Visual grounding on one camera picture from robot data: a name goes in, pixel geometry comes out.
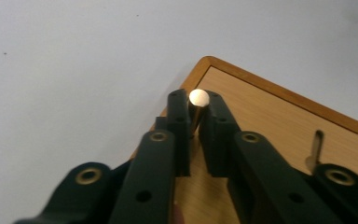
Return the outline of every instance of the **wooden board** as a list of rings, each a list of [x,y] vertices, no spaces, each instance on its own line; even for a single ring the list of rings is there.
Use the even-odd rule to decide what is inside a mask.
[[[243,131],[267,137],[289,163],[308,173],[305,159],[317,130],[325,134],[322,163],[334,163],[358,174],[358,121],[319,105],[215,57],[204,57],[181,88],[223,96]],[[175,200],[186,223],[239,223],[225,178],[207,174],[195,138],[191,177],[176,178]]]

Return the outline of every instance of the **white surface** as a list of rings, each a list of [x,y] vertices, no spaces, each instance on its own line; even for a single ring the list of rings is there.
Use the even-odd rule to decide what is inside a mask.
[[[358,119],[358,1],[0,1],[0,223],[125,161],[205,55]]]

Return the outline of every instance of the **screw hole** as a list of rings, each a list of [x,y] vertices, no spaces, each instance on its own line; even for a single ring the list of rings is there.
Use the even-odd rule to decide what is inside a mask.
[[[327,170],[325,172],[327,178],[339,185],[352,186],[354,179],[347,173],[340,170]]]
[[[143,191],[138,192],[136,194],[135,198],[136,198],[136,201],[138,201],[140,203],[145,203],[152,199],[152,193],[148,190],[143,190]]]
[[[150,135],[150,139],[152,141],[155,141],[155,142],[162,142],[162,141],[165,141],[167,139],[167,134],[166,133],[152,133]]]
[[[76,176],[76,183],[80,185],[89,185],[101,178],[102,172],[97,168],[87,168]]]
[[[289,199],[292,200],[292,202],[294,202],[294,203],[303,203],[304,202],[304,198],[297,193],[290,193]]]
[[[259,141],[259,138],[258,138],[258,136],[255,135],[255,134],[245,133],[245,134],[242,136],[242,140],[245,141],[245,142],[256,143],[256,142]]]

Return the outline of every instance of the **wooden surface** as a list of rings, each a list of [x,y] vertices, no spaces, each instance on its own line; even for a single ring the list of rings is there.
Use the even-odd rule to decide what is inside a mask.
[[[358,121],[214,57],[202,58],[182,88],[200,88],[223,96],[243,131],[261,133],[295,168],[308,173],[305,159],[317,130],[324,132],[322,163],[358,174]],[[195,138],[191,177],[176,178],[175,200],[186,223],[239,223],[225,178],[206,172]]]

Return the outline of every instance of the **brass grommet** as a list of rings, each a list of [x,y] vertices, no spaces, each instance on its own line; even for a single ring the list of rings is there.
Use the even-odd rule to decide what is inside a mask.
[[[77,174],[76,183],[79,185],[89,185],[97,182],[102,175],[103,173],[100,169],[90,167]]]
[[[166,133],[152,133],[150,139],[154,142],[162,142],[167,140],[168,135]]]
[[[336,170],[336,169],[326,170],[325,175],[331,181],[339,185],[352,186],[355,183],[353,177],[340,170]]]
[[[256,143],[260,141],[260,138],[253,133],[244,133],[242,135],[242,140],[249,143]]]

